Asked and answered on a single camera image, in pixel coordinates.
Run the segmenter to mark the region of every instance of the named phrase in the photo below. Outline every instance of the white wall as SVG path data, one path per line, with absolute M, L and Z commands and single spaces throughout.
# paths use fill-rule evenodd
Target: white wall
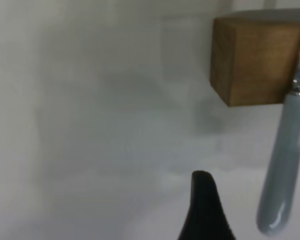
M 266 239 L 281 106 L 227 108 L 207 60 L 216 13 L 263 4 L 0 0 L 0 240 L 176 239 L 194 170 L 213 174 L 237 239 Z M 300 174 L 275 239 L 300 239 Z

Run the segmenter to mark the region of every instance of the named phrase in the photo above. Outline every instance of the white background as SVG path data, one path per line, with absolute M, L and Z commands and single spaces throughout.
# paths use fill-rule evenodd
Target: white background
M 282 106 L 228 108 L 209 84 L 213 17 L 263 7 L 0 0 L 0 240 L 176 240 L 194 170 L 237 239 L 267 239 L 255 218 Z M 300 172 L 274 239 L 300 239 Z

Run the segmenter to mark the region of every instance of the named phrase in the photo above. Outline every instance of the black object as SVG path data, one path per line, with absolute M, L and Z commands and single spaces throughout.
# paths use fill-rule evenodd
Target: black object
M 178 240 L 235 240 L 222 208 L 214 178 L 192 173 L 190 209 Z

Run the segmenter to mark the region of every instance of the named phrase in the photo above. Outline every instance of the white surface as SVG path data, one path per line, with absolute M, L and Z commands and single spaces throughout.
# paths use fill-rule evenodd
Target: white surface
M 266 239 L 282 106 L 227 108 L 210 87 L 213 16 L 263 5 L 227 4 L 0 0 L 0 240 L 174 240 L 194 170 L 213 174 L 237 239 Z M 300 239 L 300 173 L 275 239 Z

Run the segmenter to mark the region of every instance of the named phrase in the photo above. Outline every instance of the wooden cube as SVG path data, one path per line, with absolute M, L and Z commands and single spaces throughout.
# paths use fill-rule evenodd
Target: wooden cube
M 300 55 L 300 9 L 214 20 L 210 82 L 228 106 L 282 103 Z

